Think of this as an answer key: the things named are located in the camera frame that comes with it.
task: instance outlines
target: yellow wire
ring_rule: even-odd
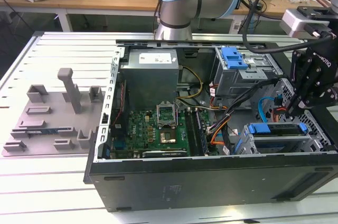
[[[178,96],[177,99],[189,99],[189,98],[193,98],[195,96],[198,96],[202,92],[202,88],[203,88],[203,82],[202,82],[201,78],[193,70],[191,70],[189,67],[183,66],[183,68],[187,69],[193,75],[195,75],[196,78],[198,78],[198,80],[200,82],[200,89],[199,89],[199,91],[197,93],[195,93],[193,95],[190,95],[190,96]]]

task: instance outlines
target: ram slot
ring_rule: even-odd
[[[189,142],[191,156],[203,156],[202,144],[199,138],[198,124],[196,121],[196,114],[190,111],[184,111],[186,132]]]

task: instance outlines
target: motherboard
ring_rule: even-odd
[[[163,125],[160,121],[175,124]],[[198,114],[199,118],[190,119]],[[128,116],[125,137],[113,140],[111,158],[147,158],[163,156],[195,156],[198,151],[206,154],[206,128],[210,126],[209,114],[205,111],[177,110],[132,110]]]

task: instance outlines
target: label sticker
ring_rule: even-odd
[[[140,64],[171,64],[170,53],[141,53],[138,62]]]
[[[28,134],[42,134],[42,131],[40,130],[29,130],[27,131]]]
[[[255,61],[253,59],[244,59],[244,62],[247,64],[255,64]]]
[[[238,136],[238,130],[237,129],[233,129],[231,130],[232,132],[229,133],[229,136]]]
[[[229,150],[226,146],[223,147],[223,152],[224,152],[226,155],[229,155],[229,154],[230,154],[230,150]]]
[[[215,94],[215,89],[214,89],[214,88],[211,88],[211,89],[210,89],[210,95],[213,96],[213,97],[216,96],[216,94]]]

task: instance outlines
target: green circuit board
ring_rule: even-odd
[[[207,112],[201,112],[203,126],[210,125],[209,115]],[[175,129],[158,128],[157,113],[155,110],[132,110],[129,113],[128,133],[125,138],[124,149],[112,150],[111,157],[113,158],[142,158],[142,153],[145,151],[187,151],[190,156],[189,142],[186,134],[186,125],[184,112],[178,111],[177,124]],[[172,119],[172,111],[161,111],[161,120]],[[166,142],[163,131],[170,130],[175,134],[175,142]]]

